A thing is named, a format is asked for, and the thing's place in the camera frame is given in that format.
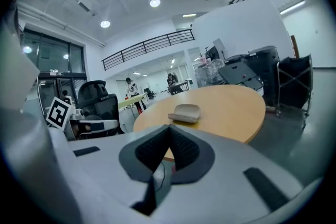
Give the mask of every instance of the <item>round wooden table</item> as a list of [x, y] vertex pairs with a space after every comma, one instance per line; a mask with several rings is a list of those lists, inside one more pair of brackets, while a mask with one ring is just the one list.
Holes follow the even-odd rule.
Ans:
[[[190, 124], [168, 119], [168, 113], [173, 113], [179, 104], [198, 105], [201, 110], [198, 122]], [[153, 104], [137, 118], [134, 131], [157, 125], [176, 124], [247, 143], [261, 128], [265, 110], [262, 96], [248, 87], [203, 87], [178, 93]], [[167, 151], [165, 159], [174, 159], [170, 150]]]

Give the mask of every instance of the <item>wire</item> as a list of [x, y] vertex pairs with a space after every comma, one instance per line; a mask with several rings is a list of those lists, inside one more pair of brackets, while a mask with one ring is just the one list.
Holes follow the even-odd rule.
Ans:
[[161, 186], [160, 186], [155, 192], [159, 191], [159, 190], [162, 188], [164, 179], [165, 179], [165, 177], [166, 177], [165, 166], [164, 166], [163, 162], [161, 162], [161, 163], [162, 163], [162, 165], [163, 165], [163, 179], [162, 179], [162, 181], [161, 181]]

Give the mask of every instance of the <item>gray floor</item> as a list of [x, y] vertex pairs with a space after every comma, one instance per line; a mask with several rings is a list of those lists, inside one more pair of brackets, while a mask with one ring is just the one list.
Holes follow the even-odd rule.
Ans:
[[[304, 186], [323, 176], [336, 145], [335, 89], [336, 70], [315, 70], [306, 127], [302, 129], [303, 113], [300, 110], [283, 110], [279, 118], [266, 113], [262, 128], [249, 145], [290, 171]], [[127, 132], [133, 131], [135, 119], [129, 110], [125, 111], [120, 121]], [[169, 189], [173, 165], [163, 161], [154, 174], [156, 189], [164, 178], [162, 188], [156, 193], [158, 202]]]

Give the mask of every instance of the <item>plastic wrap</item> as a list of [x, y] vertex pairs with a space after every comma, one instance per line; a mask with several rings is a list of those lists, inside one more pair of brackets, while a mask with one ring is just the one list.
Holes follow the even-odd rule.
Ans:
[[199, 66], [195, 70], [195, 76], [197, 80], [198, 87], [206, 87], [213, 85], [225, 84], [224, 79], [218, 73], [219, 68], [224, 67], [225, 64], [222, 60], [213, 60], [206, 65]]

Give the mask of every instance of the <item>ceiling pipe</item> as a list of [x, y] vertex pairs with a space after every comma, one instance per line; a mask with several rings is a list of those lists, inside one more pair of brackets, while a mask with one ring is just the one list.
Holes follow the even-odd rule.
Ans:
[[19, 13], [21, 13], [25, 16], [34, 18], [36, 20], [47, 21], [47, 23], [50, 23], [54, 26], [57, 26], [64, 31], [72, 32], [75, 35], [79, 36], [80, 38], [86, 39], [87, 41], [89, 41], [89, 42], [91, 42], [95, 45], [98, 45], [100, 47], [105, 47], [105, 43], [103, 43], [103, 42], [101, 42], [101, 41], [99, 41], [99, 40], [81, 32], [77, 29], [75, 29], [72, 26], [69, 26], [68, 24], [56, 19], [55, 17], [52, 17], [49, 14], [46, 14], [46, 13], [44, 13], [44, 12], [34, 8], [34, 7], [31, 7], [30, 5], [27, 5], [25, 3], [17, 1], [17, 7], [18, 7]]

